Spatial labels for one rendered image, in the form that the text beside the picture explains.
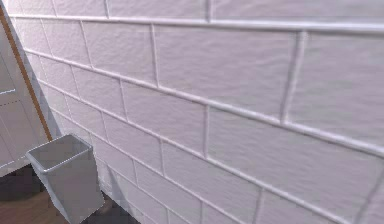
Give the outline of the grey square trash can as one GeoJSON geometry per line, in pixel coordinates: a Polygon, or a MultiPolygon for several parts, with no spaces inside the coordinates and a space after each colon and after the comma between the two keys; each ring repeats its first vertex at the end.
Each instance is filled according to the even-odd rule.
{"type": "Polygon", "coordinates": [[[93,147],[77,135],[35,147],[26,157],[70,224],[80,224],[104,204],[93,147]]]}

